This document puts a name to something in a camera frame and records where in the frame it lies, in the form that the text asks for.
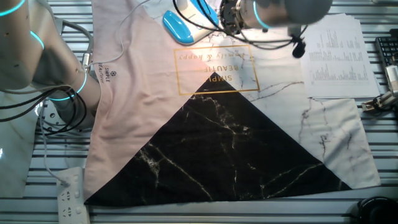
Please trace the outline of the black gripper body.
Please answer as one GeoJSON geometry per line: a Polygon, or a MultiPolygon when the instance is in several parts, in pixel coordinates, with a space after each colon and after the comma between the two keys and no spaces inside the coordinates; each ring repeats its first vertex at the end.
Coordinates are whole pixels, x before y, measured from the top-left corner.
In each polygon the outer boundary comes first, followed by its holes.
{"type": "Polygon", "coordinates": [[[235,35],[238,33],[236,25],[236,3],[237,0],[222,0],[220,3],[220,21],[223,30],[227,34],[235,35]]]}

